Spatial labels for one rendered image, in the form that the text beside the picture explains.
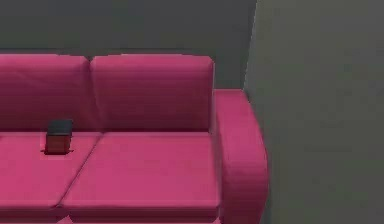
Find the pink sofa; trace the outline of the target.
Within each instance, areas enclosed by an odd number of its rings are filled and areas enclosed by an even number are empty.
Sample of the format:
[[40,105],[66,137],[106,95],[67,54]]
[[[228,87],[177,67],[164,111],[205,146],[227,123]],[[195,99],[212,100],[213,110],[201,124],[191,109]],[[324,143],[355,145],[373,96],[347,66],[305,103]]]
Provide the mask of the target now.
[[[207,56],[0,54],[0,224],[260,224],[260,128],[214,72]],[[45,155],[61,119],[70,152]]]

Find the red box with black top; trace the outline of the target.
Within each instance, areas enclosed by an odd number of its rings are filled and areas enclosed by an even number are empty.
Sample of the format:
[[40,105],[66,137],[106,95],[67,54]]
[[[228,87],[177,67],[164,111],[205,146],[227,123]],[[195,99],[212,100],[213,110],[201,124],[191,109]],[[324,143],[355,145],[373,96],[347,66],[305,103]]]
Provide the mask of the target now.
[[48,124],[45,155],[66,155],[70,152],[73,121],[71,119],[52,120]]

